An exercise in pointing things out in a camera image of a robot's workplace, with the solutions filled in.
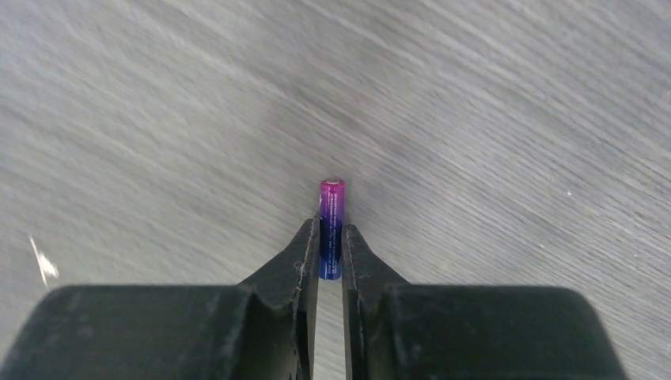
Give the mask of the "purple blue battery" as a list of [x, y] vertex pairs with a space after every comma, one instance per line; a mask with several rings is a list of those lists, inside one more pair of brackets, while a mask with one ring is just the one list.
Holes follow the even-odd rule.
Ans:
[[326, 280], [341, 277], [345, 189], [341, 179], [320, 183], [320, 278]]

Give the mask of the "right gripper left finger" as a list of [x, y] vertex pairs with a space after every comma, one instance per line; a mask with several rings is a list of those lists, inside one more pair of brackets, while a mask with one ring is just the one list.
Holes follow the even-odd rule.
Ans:
[[79, 285], [50, 291], [4, 379], [309, 379], [320, 223], [235, 285]]

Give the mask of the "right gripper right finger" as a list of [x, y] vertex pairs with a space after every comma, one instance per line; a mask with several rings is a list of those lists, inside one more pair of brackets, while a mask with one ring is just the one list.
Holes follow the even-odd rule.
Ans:
[[564, 287], [409, 283], [342, 233], [349, 379], [624, 379], [595, 309]]

